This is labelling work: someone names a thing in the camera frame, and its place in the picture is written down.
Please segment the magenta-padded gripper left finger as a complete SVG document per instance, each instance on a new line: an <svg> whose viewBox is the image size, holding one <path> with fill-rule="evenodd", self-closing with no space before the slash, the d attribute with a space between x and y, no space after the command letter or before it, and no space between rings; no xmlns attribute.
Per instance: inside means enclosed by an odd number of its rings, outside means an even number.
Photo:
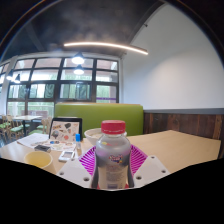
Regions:
<svg viewBox="0 0 224 224"><path fill-rule="evenodd" d="M79 158L72 157L58 171L57 175L84 188L96 188L95 148L90 148Z"/></svg>

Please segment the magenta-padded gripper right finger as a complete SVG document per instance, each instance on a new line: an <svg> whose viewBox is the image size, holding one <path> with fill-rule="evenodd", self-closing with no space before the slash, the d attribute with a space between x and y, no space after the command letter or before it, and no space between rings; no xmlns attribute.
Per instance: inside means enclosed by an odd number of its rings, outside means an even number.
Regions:
<svg viewBox="0 0 224 224"><path fill-rule="evenodd" d="M146 155L137 146L131 146L129 187L140 188L157 181L170 172L155 155Z"/></svg>

